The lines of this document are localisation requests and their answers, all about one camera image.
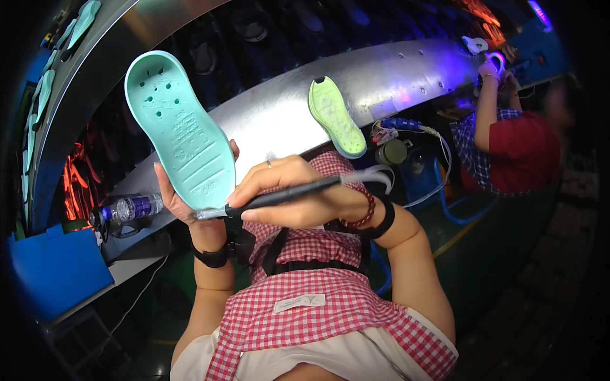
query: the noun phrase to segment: water bottle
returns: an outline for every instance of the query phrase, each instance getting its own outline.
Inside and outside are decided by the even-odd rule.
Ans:
[[[111,206],[102,208],[102,216],[106,221],[125,223],[136,218],[155,215],[162,209],[161,194],[155,193],[119,199]]]

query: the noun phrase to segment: stainless steel counter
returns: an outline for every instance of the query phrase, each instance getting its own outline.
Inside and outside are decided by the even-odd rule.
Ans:
[[[227,0],[102,0],[72,58],[56,70],[43,124],[36,133],[30,196],[32,231],[47,228],[57,181],[80,133],[131,61],[191,20]]]
[[[461,42],[414,40],[359,49],[321,59],[268,80],[210,112],[240,148],[240,182],[250,167],[268,158],[302,154],[329,141],[307,105],[311,82],[329,76],[360,127],[471,84],[482,57],[472,57]],[[113,194],[158,191],[151,154],[114,189]],[[106,260],[174,220],[164,210],[152,225],[130,238],[110,237]]]

